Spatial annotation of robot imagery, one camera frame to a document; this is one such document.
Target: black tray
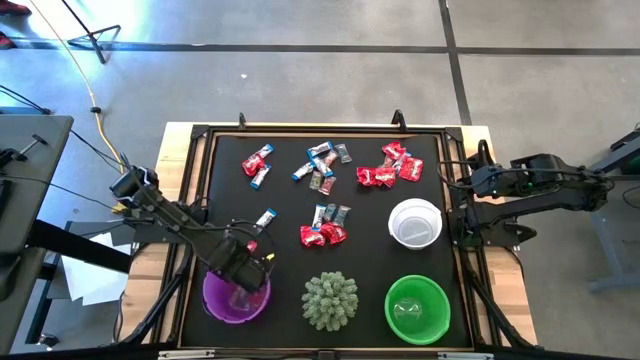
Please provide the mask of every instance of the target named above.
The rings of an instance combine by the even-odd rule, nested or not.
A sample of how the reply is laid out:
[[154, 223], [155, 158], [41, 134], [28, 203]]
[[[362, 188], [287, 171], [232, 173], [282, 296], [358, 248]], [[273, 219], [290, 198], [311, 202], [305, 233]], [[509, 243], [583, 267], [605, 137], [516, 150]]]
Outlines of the black tray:
[[[219, 136], [215, 143], [210, 221], [226, 224], [231, 219], [255, 221], [267, 208], [278, 216], [268, 231], [277, 242], [276, 267], [271, 277], [272, 295], [264, 311], [251, 322], [227, 325], [203, 309], [202, 282], [206, 268], [198, 263], [188, 298], [182, 331], [185, 347], [241, 348], [398, 348], [412, 345], [398, 338], [384, 316], [389, 287], [409, 274], [436, 281], [451, 303], [449, 331], [432, 347], [471, 347], [455, 257], [446, 221], [440, 238], [422, 251], [405, 249], [389, 235], [387, 222], [393, 207], [409, 198], [423, 198], [444, 209], [443, 188], [435, 172], [437, 141], [423, 135], [403, 139], [414, 157], [423, 159], [418, 183], [398, 179], [392, 189], [365, 188], [356, 180], [357, 166], [375, 167], [383, 162], [381, 147], [393, 138], [332, 138], [345, 143], [353, 158], [337, 160], [332, 170], [337, 181], [330, 196], [308, 188], [311, 175], [299, 182], [291, 174], [309, 161], [306, 149], [326, 141], [319, 137]], [[270, 143], [275, 151], [267, 157], [272, 169], [259, 190], [249, 186], [240, 164], [251, 153]], [[342, 204], [352, 208], [345, 222], [349, 238], [338, 246], [305, 248], [299, 228], [311, 223], [315, 204]], [[356, 317], [338, 332], [316, 331], [302, 317], [300, 297], [304, 283], [323, 271], [342, 271], [354, 278], [360, 299]]]

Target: wooden table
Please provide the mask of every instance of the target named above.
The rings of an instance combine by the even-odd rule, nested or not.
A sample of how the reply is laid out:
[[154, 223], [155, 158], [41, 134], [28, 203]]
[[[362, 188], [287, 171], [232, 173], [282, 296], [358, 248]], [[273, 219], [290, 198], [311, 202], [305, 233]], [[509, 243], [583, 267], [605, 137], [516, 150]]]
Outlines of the wooden table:
[[[170, 122], [167, 123], [165, 128], [155, 170], [160, 179], [160, 189], [169, 200], [177, 200], [180, 193], [193, 125], [207, 125], [207, 123]], [[252, 125], [285, 127], [290, 124], [267, 123]], [[333, 127], [353, 126], [353, 124], [314, 125]], [[376, 124], [371, 126], [378, 128], [395, 128], [395, 125]], [[424, 127], [433, 128], [446, 126], [424, 125]], [[489, 129], [486, 126], [461, 126], [461, 129], [464, 136], [464, 147], [467, 155], [471, 155], [476, 152], [478, 141], [481, 139], [485, 139], [489, 142], [491, 152], [493, 153]], [[193, 165], [194, 168], [191, 181], [189, 182], [187, 202], [193, 201], [195, 198], [196, 182], [200, 172], [199, 170], [203, 152], [204, 141], [201, 141], [197, 144]], [[180, 263], [183, 250], [184, 249], [182, 249], [181, 246], [181, 249], [179, 249], [178, 252], [178, 258], [176, 259], [176, 267]], [[126, 337], [135, 329], [156, 300], [160, 291], [167, 251], [167, 244], [152, 244], [149, 245], [133, 262], [129, 272], [129, 281], [122, 301], [123, 326], [120, 338]], [[502, 248], [486, 248], [486, 259], [493, 296], [496, 303], [526, 340], [533, 344], [537, 343], [533, 328], [533, 321], [531, 319], [531, 312], [529, 310], [529, 302], [525, 291], [525, 284], [518, 263], [510, 253]], [[169, 335], [175, 309], [176, 296], [177, 295], [174, 294], [167, 305], [164, 325], [162, 327], [162, 334], [160, 337], [161, 341], [166, 340]], [[491, 338], [486, 310], [477, 295], [475, 301], [478, 304], [482, 335], [487, 342], [490, 342]]]

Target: concrete floor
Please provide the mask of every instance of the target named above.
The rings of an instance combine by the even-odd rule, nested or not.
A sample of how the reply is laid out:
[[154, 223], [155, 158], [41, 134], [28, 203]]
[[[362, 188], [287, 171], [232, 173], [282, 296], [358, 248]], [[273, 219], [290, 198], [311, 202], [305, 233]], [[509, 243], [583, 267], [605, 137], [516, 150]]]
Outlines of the concrete floor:
[[[64, 38], [81, 34], [60, 2], [36, 3]], [[121, 24], [120, 41], [445, 45], [437, 0], [69, 3], [92, 29]], [[449, 8], [458, 46], [640, 47], [640, 3], [633, 0], [449, 0]], [[0, 31], [53, 38], [38, 15], [0, 19]], [[91, 52], [74, 54], [106, 111], [107, 133], [145, 166], [155, 164], [167, 121], [235, 121], [240, 111], [249, 121], [386, 123], [401, 108], [410, 123], [460, 124], [445, 54], [117, 51], [106, 66]], [[74, 129], [106, 151], [67, 54], [11, 50], [0, 62], [3, 85], [73, 116]], [[502, 162], [550, 152], [590, 165], [640, 121], [640, 57], [464, 55], [460, 63], [471, 120], [490, 127]], [[0, 104], [15, 105], [4, 97]], [[54, 183], [108, 202], [116, 177], [71, 138]], [[51, 189], [40, 217], [62, 226], [111, 215]], [[609, 274], [588, 215], [553, 211], [521, 222], [539, 232], [521, 257], [540, 344], [638, 357], [640, 289], [587, 290], [588, 281]], [[116, 311], [114, 304], [61, 301], [45, 331], [63, 339], [57, 349], [108, 343]], [[81, 316], [70, 322], [71, 313]], [[19, 335], [14, 352], [36, 350], [21, 342]]]

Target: yellow cable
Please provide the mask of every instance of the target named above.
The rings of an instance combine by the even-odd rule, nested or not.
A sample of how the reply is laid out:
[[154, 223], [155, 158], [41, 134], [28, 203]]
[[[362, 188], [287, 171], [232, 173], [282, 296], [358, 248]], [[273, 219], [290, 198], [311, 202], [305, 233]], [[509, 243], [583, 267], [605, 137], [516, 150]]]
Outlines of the yellow cable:
[[[42, 18], [47, 23], [47, 25], [49, 25], [49, 28], [51, 28], [51, 31], [53, 31], [53, 33], [56, 35], [56, 37], [58, 38], [58, 40], [60, 41], [62, 46], [64, 46], [64, 48], [67, 50], [67, 52], [69, 53], [69, 56], [71, 56], [71, 59], [73, 59], [73, 62], [76, 64], [76, 67], [78, 68], [78, 71], [80, 72], [80, 75], [82, 75], [82, 79], [84, 80], [84, 84], [87, 86], [87, 90], [89, 91], [89, 97], [91, 98], [91, 104], [92, 104], [93, 107], [97, 107], [96, 99], [93, 96], [93, 91], [91, 90], [91, 85], [89, 85], [89, 80], [87, 80], [87, 76], [84, 74], [84, 71], [82, 71], [82, 68], [80, 67], [80, 64], [78, 63], [78, 60], [76, 60], [76, 57], [73, 56], [73, 53], [71, 53], [71, 50], [69, 50], [69, 47], [67, 46], [67, 44], [64, 42], [64, 40], [62, 40], [60, 35], [58, 35], [58, 32], [56, 31], [56, 29], [53, 28], [53, 25], [51, 25], [49, 20], [47, 20], [47, 18], [44, 16], [44, 14], [42, 14], [42, 11], [40, 11], [40, 9], [33, 2], [33, 0], [29, 0], [29, 2], [31, 3], [31, 5], [33, 5], [33, 7], [38, 12], [38, 14], [40, 14], [40, 16], [42, 16]], [[98, 126], [98, 132], [100, 133], [100, 137], [102, 137], [102, 140], [104, 141], [104, 143], [107, 144], [107, 147], [109, 147], [109, 150], [111, 150], [111, 153], [113, 154], [113, 156], [120, 163], [120, 173], [124, 174], [124, 166], [122, 165], [122, 160], [120, 159], [120, 155], [118, 155], [118, 152], [116, 151], [115, 147], [113, 146], [113, 144], [111, 144], [111, 142], [107, 138], [107, 135], [105, 135], [104, 130], [102, 129], [102, 119], [100, 118], [100, 114], [98, 114], [98, 113], [93, 113], [93, 114], [96, 116], [96, 125]]]

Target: green bowl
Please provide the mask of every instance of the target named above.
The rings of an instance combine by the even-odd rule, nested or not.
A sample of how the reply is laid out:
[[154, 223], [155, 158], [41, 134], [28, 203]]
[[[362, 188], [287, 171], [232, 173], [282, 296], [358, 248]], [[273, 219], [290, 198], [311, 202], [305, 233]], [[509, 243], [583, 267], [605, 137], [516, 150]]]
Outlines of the green bowl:
[[451, 307], [447, 295], [433, 280], [409, 275], [396, 281], [387, 292], [384, 315], [402, 340], [428, 345], [449, 330]]

